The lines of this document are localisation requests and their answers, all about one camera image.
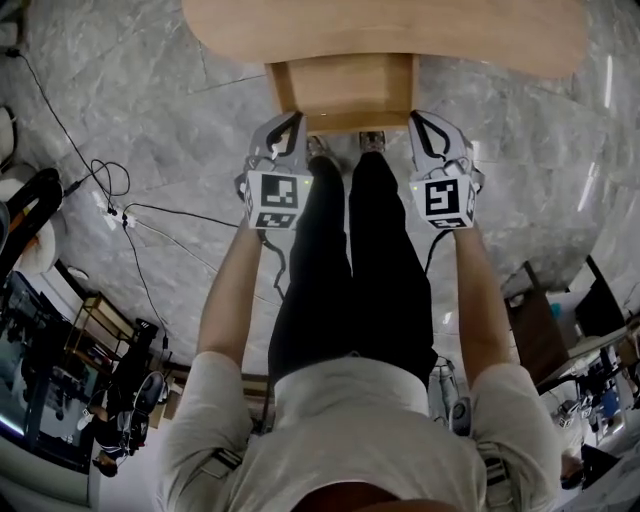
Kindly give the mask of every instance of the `shelf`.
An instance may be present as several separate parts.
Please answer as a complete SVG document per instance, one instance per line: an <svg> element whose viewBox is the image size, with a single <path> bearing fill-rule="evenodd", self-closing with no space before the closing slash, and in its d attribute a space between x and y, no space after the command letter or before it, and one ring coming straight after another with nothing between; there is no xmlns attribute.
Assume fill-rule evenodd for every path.
<svg viewBox="0 0 640 512"><path fill-rule="evenodd" d="M91 366L95 370L99 371L103 375L107 375L107 376L111 375L111 372L109 370L107 370L104 366L99 365L98 363L96 363L93 359L91 359L84 352L81 352L80 350L75 350L73 348L67 348L66 352L68 352L69 354L73 354L78 359L80 359L82 362L88 364L89 366Z"/></svg>
<svg viewBox="0 0 640 512"><path fill-rule="evenodd" d="M106 343L104 343L103 341L100 341L98 338L96 338L93 334L91 334L89 331L84 331L82 333L84 336L86 336L87 338L91 338L91 341L93 341L96 345L98 345L98 347L100 347L101 350L104 350L104 352L107 354L107 356L113 360L113 361L120 361L122 359L121 356L119 356L118 354L116 354L112 348L110 348Z"/></svg>
<svg viewBox="0 0 640 512"><path fill-rule="evenodd" d="M118 341L130 344L134 330L128 321L100 294L84 301L82 310Z"/></svg>

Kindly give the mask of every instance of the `wooden table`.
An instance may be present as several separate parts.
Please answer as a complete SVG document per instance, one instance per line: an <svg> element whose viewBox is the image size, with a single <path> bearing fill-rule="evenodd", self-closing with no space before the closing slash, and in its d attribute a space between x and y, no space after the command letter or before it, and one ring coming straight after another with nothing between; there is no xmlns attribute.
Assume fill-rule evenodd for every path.
<svg viewBox="0 0 640 512"><path fill-rule="evenodd" d="M212 52L266 64L281 111L310 133L406 128L421 54L570 75L586 53L582 0L183 0Z"/></svg>

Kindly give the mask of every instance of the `sneaker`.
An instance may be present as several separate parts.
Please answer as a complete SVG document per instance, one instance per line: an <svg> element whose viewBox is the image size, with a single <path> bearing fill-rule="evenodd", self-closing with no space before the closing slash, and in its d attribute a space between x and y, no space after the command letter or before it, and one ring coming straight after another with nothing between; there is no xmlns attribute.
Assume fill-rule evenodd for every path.
<svg viewBox="0 0 640 512"><path fill-rule="evenodd" d="M384 132L360 132L361 153L384 153L386 143Z"/></svg>
<svg viewBox="0 0 640 512"><path fill-rule="evenodd" d="M89 411L87 411L86 409L82 411L82 418L80 418L78 420L78 424L76 425L76 428L78 430L84 430L84 428L91 423L91 421L93 420L93 414L91 414Z"/></svg>
<svg viewBox="0 0 640 512"><path fill-rule="evenodd" d="M327 144L327 141L325 141L322 137L318 137L317 135L311 135L307 137L307 162L317 156L324 156L328 158L333 162L336 168L340 170L340 163L338 162L336 156L333 154L333 151L331 151L331 148Z"/></svg>

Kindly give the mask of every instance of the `gray tile floor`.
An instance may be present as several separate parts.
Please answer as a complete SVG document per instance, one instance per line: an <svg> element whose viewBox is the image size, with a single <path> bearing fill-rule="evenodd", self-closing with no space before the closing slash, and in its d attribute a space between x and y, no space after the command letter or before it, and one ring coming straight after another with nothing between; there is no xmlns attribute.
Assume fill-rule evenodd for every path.
<svg viewBox="0 0 640 512"><path fill-rule="evenodd" d="M543 283L563 288L595 245L616 297L634 308L640 304L640 287L633 288L640 281L634 222L640 209L640 10L633 0L588 0L586 6L589 54L573 76L542 80L485 63L424 57L420 106L457 124L476 147L477 166L487 175L478 218L505 293L526 286L517 271L527 259ZM264 68L203 48L178 0L34 0L26 52L83 153L131 172L131 192L118 204L139 201L240 219L232 180L251 132L274 114ZM67 181L84 174L22 62L0 59L0 102L18 115L22 159L55 165ZM435 233L411 204L408 138L402 132L387 137L407 228L424 261ZM330 142L352 167L355 137ZM123 185L115 172L114 189ZM88 182L64 205L69 236L62 259L86 271L91 286L131 317L153 320L128 241L104 222L94 190ZM202 260L142 226L134 230L174 358L188 362L233 230L159 212L132 213ZM289 233L273 239L285 250L292 243ZM459 361L452 256L452 242L445 240L431 267L434 329L438 349ZM271 288L277 269L277 259L265 253L245 359L250 372L266 371L278 313Z"/></svg>

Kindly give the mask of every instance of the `electrical wire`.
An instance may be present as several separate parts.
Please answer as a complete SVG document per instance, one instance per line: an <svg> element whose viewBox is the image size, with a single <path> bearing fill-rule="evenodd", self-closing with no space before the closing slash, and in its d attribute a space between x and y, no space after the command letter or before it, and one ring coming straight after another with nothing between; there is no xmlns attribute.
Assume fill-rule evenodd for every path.
<svg viewBox="0 0 640 512"><path fill-rule="evenodd" d="M53 115L54 119L56 120L56 122L58 123L58 125L60 126L60 128L62 129L62 131L64 132L65 136L67 137L67 139L69 140L69 142L71 143L71 146L73 147L73 150L75 151L75 153L78 155L78 158L80 158L80 161L82 162L82 164L84 165L84 167L86 168L86 170L88 171L88 173L83 176L82 178L80 178L79 180L76 180L75 182L73 182L71 184L71 186L69 186L65 191L64 191L64 197L68 197L71 194L73 194L88 178L93 178L93 180L96 182L96 184L98 185L98 187L100 188L100 190L102 191L106 201L107 201L107 212L111 215L116 215L116 210L113 206L113 202L112 202L112 198L114 197L121 197L124 196L126 194L129 193L129 191L131 190L131 175L129 174L129 171L121 164L117 163L117 162L113 162L113 161L108 161L108 162L103 162L100 159L94 158L93 160L91 160L91 163L87 163L87 160L85 159L84 155L82 154L82 152L80 151L80 149L78 148L77 144L75 143L75 141L73 140L73 138L71 137L71 135L69 134L67 128L64 126L64 124L62 123L62 121L60 120L60 118L58 117L58 114L56 113L56 111L54 110L53 106L51 105L51 102L49 101L49 98L47 97L47 94L44 91L44 88L42 87L42 84L40 83L40 80L38 79L38 76L35 72L35 70L33 69L33 67L31 66L31 63L29 62L29 60L20 52L20 50L18 50L17 48L9 48L8 50L5 51L5 55L16 59L16 58L20 58L22 59L25 64L27 65L27 68L29 69L29 72L31 73L31 76L33 77L33 80L36 84L36 86L38 87L38 90L40 91L40 94L42 95L42 99L44 100L44 102L47 105L47 108L49 109L49 111L51 112L51 115ZM114 166L118 169L120 169L126 178L126 189L121 191L121 192L117 192L114 193L113 192L113 182L112 182L112 178L111 178L111 170L109 169L109 166ZM107 180L108 180L108 187L103 185L103 183L98 179L98 177L96 176L99 172L101 172L102 170L104 170L107 174ZM160 206L153 206L153 205L149 205L149 204L143 204L143 203L129 203L124 210L122 211L122 227L123 230L125 232L125 234L127 235L127 239L129 240L129 244L131 245L131 248L133 250L133 255L134 255L134 259L136 262L136 267L138 269L138 273L140 275L140 279L142 281L142 284L144 286L145 292L147 294L147 298L149 299L149 304L151 305L151 308L153 309L156 317L158 318L158 321L160 322L160 325L162 326L162 329L164 330L164 337L163 337L163 349L167 348L167 343L168 343L168 332L167 332L167 328L164 324L164 322L162 321L162 318L160 317L160 315L158 314L158 311L155 307L155 305L153 304L153 301L151 300L151 294L149 293L149 288L147 287L147 283L144 279L144 276L142 274L142 269L140 268L140 262L138 260L138 254L136 251L136 248L133 244L133 240L131 239L131 236L129 235L129 232L127 231L127 216L126 216L126 212L132 208L132 207L140 207L140 208L149 208L149 209L153 209L153 210L157 210L157 211L161 211L161 212L166 212L166 213L172 213L175 215L185 215L185 216L189 216L189 217L193 217L193 218L197 218L197 219L202 219L202 220L207 220L210 222L214 222L223 226L228 226L228 227L235 227L237 228L238 225L237 224L233 224L230 222L226 222L226 221L222 221L219 219L215 219L212 217L207 217L205 215L200 215L200 214L196 214L196 213L191 213L191 212L185 212L185 211L180 211L180 210L172 210L170 208L163 208ZM142 226L146 227L147 229L152 229L155 230L155 228L151 228L150 226L147 226L144 223L139 222ZM156 230L156 232L158 232L161 235L167 236L166 233L162 233L159 230ZM277 246L275 246L274 244L272 244L266 237L266 234L264 234L264 232L259 232L261 233L260 235L260 239L262 241L262 243L265 245L265 247L273 252L275 252L278 255L278 258L280 259L280 270L278 271L276 278L274 280L274 284L273 287L278 291L278 294L280 295L280 298L284 300L284 293L282 292L282 289L280 288L280 278L282 277L282 275L284 274L284 272L286 271L286 259L284 256L284 253L282 252L281 249L279 249ZM210 267L211 269L213 269L213 267L211 267L210 265L206 264L204 261L200 260L200 258L198 258L197 256L195 256L191 251L189 251L186 247L184 247L182 244L180 244L177 240L171 238L171 240L176 243L178 246L182 247L184 250L186 250L189 254L191 254L191 256L197 258L199 261L201 261L202 263L204 263L205 265L207 265L208 267ZM258 295L256 295L256 297L266 303L272 304L277 306L277 304L274 304L273 302L270 302L266 299L263 299L262 297L259 297Z"/></svg>
<svg viewBox="0 0 640 512"><path fill-rule="evenodd" d="M193 252L191 252L187 247L185 247L184 245L182 245L180 242L178 242L175 238L173 238L172 236L167 235L166 233L164 233L163 231L160 231L159 229L156 228L152 228L151 226L148 226L147 224L145 224L144 222L142 222L141 220L137 220L136 219L136 225L140 225L143 228L148 229L149 231L152 231L153 233L156 233L158 235L161 235L165 238L167 238L168 240L171 240L175 245L177 245L178 247L180 247L181 249L183 249L187 254L189 254L192 258L198 260L200 263L202 263L205 267L207 267L209 270L218 273L218 269L209 265L206 261L204 261L202 258L199 258L198 256L196 256Z"/></svg>
<svg viewBox="0 0 640 512"><path fill-rule="evenodd" d="M100 190L102 190L102 193L104 194L105 199L107 200L107 207L110 210L112 210L113 209L113 203L111 202L111 198L112 197L117 197L117 196L123 196L123 195L127 194L129 192L130 188L131 188L131 177L129 175L129 171L127 171L122 165L118 164L117 162L102 162L101 160L99 160L97 158L94 158L91 161L91 165L89 165L87 163L87 160L85 159L84 155L82 154L82 152L78 148L77 144L75 143L75 141L73 140L73 138L69 134L67 128L64 126L64 124L62 123L62 121L58 117L58 114L56 113L56 111L54 110L53 106L51 105L51 101L49 101L49 98L48 98L47 94L44 92L44 88L42 87L42 84L40 83L40 80L38 79L38 75L36 74L35 70L33 69L33 67L31 67L31 63L29 62L29 59L27 59L20 52L20 50L18 50L17 48L10 48L9 50L7 50L5 52L5 55L7 55L8 57L11 57L13 59L22 59L24 61L24 63L27 65L27 68L29 69L29 72L31 73L31 76L33 77L33 81L35 82L36 86L38 87L38 90L40 91L40 94L42 95L42 99L46 103L47 108L49 109L49 112L51 112L51 115L56 120L56 123L58 123L58 126L60 126L60 128L64 132L65 136L67 137L67 139L71 143L71 147L73 147L73 150L76 152L76 154L78 155L78 158L80 158L80 161L82 162L82 164L84 165L84 167L88 171L88 174L86 176L84 176L80 180L74 182L67 190L65 190L65 194L64 194L65 197L67 197L67 196L71 195L73 192L75 192L78 189L78 187L82 183L84 183L84 181L87 178L92 177L95 180L95 182L98 185L98 187L100 187ZM94 165L96 163L98 165L100 165L100 167L98 169L94 169ZM111 173L109 171L109 165L116 166L116 167L118 167L119 169L121 169L125 173L125 175L127 177L127 189L124 192L119 192L117 194L114 194L113 191L111 190ZM96 177L96 174L98 172L100 172L101 170L103 170L103 169L106 169L107 174L109 176L109 188L108 189Z"/></svg>
<svg viewBox="0 0 640 512"><path fill-rule="evenodd" d="M280 270L278 270L278 273L276 274L276 278L273 280L273 287L278 291L278 295L280 295L280 299L284 300L284 292L282 291L282 288L280 288L280 278L287 271L287 259L285 258L284 253L282 252L282 249L274 245L267 238L267 233L264 230L261 229L260 231L258 231L258 236L260 237L262 244L270 251L275 252L276 255L278 256L278 259L280 260Z"/></svg>
<svg viewBox="0 0 640 512"><path fill-rule="evenodd" d="M180 242L178 242L175 238L173 238L172 236L168 235L167 233L160 231L159 229L156 228L152 228L151 226L145 224L144 222L142 222L141 220L136 219L136 225L141 225L142 227L148 229L149 231L152 231L154 233L157 233L158 235L161 235L165 238L167 238L168 240L171 240L174 244L176 244L178 247L180 247L181 249L183 249L185 252L187 252L189 255L191 255L193 258L195 258L196 260L198 260L200 263L202 263L203 265L205 265L208 269L210 269L211 271L215 272L216 274L219 272L219 270L211 265L209 265L209 263L207 263L206 261L204 261L203 259L199 258L198 256L196 256L193 252L191 252L187 247L185 247L184 245L182 245ZM258 299L261 300L262 302L265 302L267 304L270 304L272 306L275 307L280 307L278 304L276 304L275 302L271 302L270 300L267 300L263 297L260 297L260 295L258 294L253 294L253 296Z"/></svg>
<svg viewBox="0 0 640 512"><path fill-rule="evenodd" d="M443 231L440 231L440 233L438 233L434 238L433 242L431 242L431 247L429 248L429 256L427 257L427 264L424 266L425 276L429 273L429 267L431 266L431 260L433 259L433 251L435 251L436 245L438 245L438 243L451 232L452 230L450 229L445 229Z"/></svg>
<svg viewBox="0 0 640 512"><path fill-rule="evenodd" d="M210 222L215 222L216 224L221 224L223 226L228 226L230 228L240 227L238 224L233 224L232 222L226 222L224 220L214 219L213 217L207 217L206 215L200 215L198 213L185 212L181 210L172 210L170 208L163 208L161 206L153 206L151 204L144 204L144 203L129 203L127 206L125 206L124 210L122 210L123 219L126 220L127 210L129 210L129 208L132 208L134 206L139 206L140 208L150 208L152 210L158 210L160 212L173 213L175 215L186 215L187 217L194 217L196 219L208 220Z"/></svg>
<svg viewBox="0 0 640 512"><path fill-rule="evenodd" d="M173 350L171 352L169 352L169 357L167 357L167 360L162 363L162 361L160 361L162 363L162 367L166 368L166 366L171 362L171 358L173 357ZM169 377L169 375L171 375L171 369L168 369L166 372L164 372L164 381L167 382L167 377Z"/></svg>
<svg viewBox="0 0 640 512"><path fill-rule="evenodd" d="M633 285L633 287L631 288L631 291L629 292L629 295L627 296L627 298L622 303L622 308L621 309L626 308L627 305L631 302L631 297L633 297L633 294L636 291L636 288L638 286L640 286L640 282L637 282L636 284Z"/></svg>
<svg viewBox="0 0 640 512"><path fill-rule="evenodd" d="M127 226L125 223L122 224L122 229L124 231L124 234L127 235L127 238L129 239L129 243L131 244L131 249L133 249L133 257L136 261L136 267L138 267L138 274L140 274L140 280L142 281L142 285L144 286L144 291L147 292L147 298L149 299L149 304L151 304L151 309L153 309L153 312L156 314L156 318L158 319L158 321L160 322L160 325L162 326L162 330L164 331L164 338L167 338L168 337L167 327L164 325L162 318L160 318L160 315L158 314L158 310L153 305L153 301L151 300L151 294L149 293L149 287L147 286L147 282L144 280L144 276L142 275L142 269L140 268L140 261L138 261L138 251L136 251L136 246L133 245L133 240L131 240L131 235L129 235L129 232L127 231ZM162 348L166 348L165 344L166 343L163 339Z"/></svg>

